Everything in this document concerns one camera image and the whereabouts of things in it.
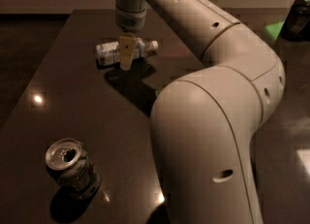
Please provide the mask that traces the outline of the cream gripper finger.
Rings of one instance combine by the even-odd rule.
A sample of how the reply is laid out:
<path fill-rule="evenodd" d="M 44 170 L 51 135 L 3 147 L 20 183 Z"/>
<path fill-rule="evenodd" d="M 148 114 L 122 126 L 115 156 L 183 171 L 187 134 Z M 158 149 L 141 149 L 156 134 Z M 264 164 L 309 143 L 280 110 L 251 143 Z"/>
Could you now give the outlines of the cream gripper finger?
<path fill-rule="evenodd" d="M 136 46 L 137 38 L 133 33 L 126 32 L 119 36 L 119 59 L 122 70 L 128 71 L 131 68 Z"/>

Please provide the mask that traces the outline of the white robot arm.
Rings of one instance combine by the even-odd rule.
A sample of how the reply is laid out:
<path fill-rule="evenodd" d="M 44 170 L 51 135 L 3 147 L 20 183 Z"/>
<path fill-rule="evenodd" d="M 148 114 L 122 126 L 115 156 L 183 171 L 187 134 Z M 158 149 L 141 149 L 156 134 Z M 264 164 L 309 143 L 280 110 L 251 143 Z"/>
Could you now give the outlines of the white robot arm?
<path fill-rule="evenodd" d="M 264 224 L 251 167 L 255 132 L 285 89 L 278 55 L 208 0 L 116 0 L 117 24 L 150 6 L 201 61 L 159 94 L 150 115 L 171 224 Z"/>

